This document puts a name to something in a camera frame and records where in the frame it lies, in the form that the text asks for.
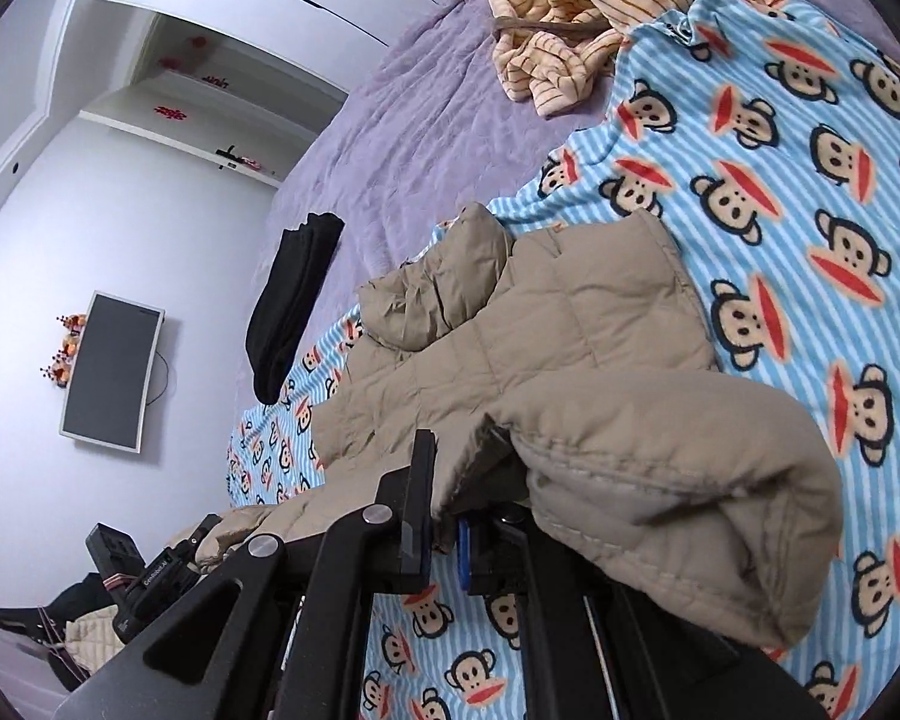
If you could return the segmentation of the white sleeved left forearm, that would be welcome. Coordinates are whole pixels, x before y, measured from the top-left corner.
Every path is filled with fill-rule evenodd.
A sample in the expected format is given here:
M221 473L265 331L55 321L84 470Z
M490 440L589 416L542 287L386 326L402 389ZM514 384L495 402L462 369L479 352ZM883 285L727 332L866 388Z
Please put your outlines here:
M125 648L113 627L118 606L105 606L68 622L64 629L64 647L78 667L97 673Z

